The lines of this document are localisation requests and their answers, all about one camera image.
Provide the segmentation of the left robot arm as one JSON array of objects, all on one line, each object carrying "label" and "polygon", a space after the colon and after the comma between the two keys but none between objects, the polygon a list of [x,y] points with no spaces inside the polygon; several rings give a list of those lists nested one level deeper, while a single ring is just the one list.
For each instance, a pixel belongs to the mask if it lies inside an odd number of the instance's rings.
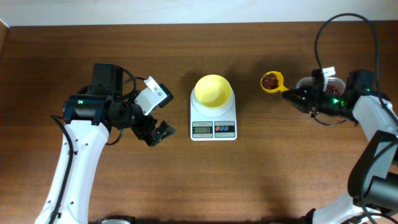
[{"label": "left robot arm", "polygon": [[130,71],[117,65],[96,63],[90,85],[72,95],[63,106],[62,117],[52,116],[63,133],[62,149],[52,185],[36,223],[88,223],[88,207],[96,168],[113,128],[131,129],[148,146],[156,146],[175,129],[151,115],[173,100],[163,84],[152,77],[146,88],[123,93]]}]

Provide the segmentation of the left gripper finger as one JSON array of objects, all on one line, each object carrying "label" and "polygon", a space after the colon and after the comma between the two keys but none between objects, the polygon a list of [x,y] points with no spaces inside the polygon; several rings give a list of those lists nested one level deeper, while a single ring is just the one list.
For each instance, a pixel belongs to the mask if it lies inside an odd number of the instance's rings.
[{"label": "left gripper finger", "polygon": [[171,135],[170,131],[163,131],[163,132],[155,131],[153,135],[149,136],[146,139],[146,144],[148,146],[156,146],[170,135]]},{"label": "left gripper finger", "polygon": [[161,124],[158,127],[157,133],[161,137],[169,137],[175,134],[176,129],[173,128],[171,125],[169,125],[166,121],[162,121]]}]

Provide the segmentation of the yellow measuring scoop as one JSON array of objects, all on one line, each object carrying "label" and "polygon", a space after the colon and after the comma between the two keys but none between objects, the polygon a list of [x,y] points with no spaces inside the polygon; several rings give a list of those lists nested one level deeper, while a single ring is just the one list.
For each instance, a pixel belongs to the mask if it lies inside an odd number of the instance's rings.
[{"label": "yellow measuring scoop", "polygon": [[267,93],[288,91],[284,86],[284,77],[280,72],[271,71],[265,73],[260,81],[262,89]]}]

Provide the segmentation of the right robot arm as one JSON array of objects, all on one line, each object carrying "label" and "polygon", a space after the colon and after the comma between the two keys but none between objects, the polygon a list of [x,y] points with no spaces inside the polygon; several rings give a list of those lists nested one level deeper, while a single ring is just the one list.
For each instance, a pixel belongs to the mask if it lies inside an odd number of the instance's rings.
[{"label": "right robot arm", "polygon": [[397,116],[386,95],[373,90],[374,75],[355,70],[342,95],[322,90],[325,79],[313,71],[313,83],[287,90],[282,97],[313,117],[339,116],[362,127],[368,145],[349,175],[346,193],[331,204],[312,209],[302,223],[364,223],[397,214]]}]

